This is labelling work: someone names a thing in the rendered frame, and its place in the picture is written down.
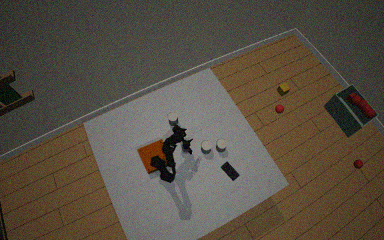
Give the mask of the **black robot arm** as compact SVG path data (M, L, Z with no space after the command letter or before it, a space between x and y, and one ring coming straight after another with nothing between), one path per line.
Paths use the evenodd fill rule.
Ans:
M181 128L177 129L177 132L172 134L169 138L166 138L166 140L163 142L162 146L162 152L165 155L166 158L166 165L165 160L161 159L158 155L151 157L151 166L158 168L161 175L160 178L167 182L172 182L175 178L175 162L173 158L173 152L176 148L176 142L182 141L183 138L186 136L186 133ZM170 147L172 146L172 147ZM168 172L166 167L171 167L172 173Z

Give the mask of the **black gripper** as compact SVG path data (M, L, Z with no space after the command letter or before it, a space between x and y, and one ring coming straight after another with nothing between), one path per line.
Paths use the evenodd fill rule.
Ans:
M177 129L178 128L180 128L178 125L176 125L176 126L174 126L174 128L172 129L172 131L174 132L174 133L176 133L177 132ZM192 141L193 139L190 139L190 140L188 140L188 141L185 141L184 140L184 138L183 138L183 140L182 140L182 142L183 142L183 148L184 149L188 149L189 147L190 147L190 142ZM176 143L180 143L181 141L177 141ZM175 144L176 144L175 143Z

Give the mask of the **french press with black knob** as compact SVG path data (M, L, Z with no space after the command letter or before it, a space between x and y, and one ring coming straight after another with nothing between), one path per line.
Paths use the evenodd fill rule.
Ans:
M183 148L183 142L181 142L181 151L182 151L182 153L184 153L184 154L188 154L188 153L190 153L190 154L192 155L192 150L191 150L190 147L189 147L188 149L184 149L184 148Z

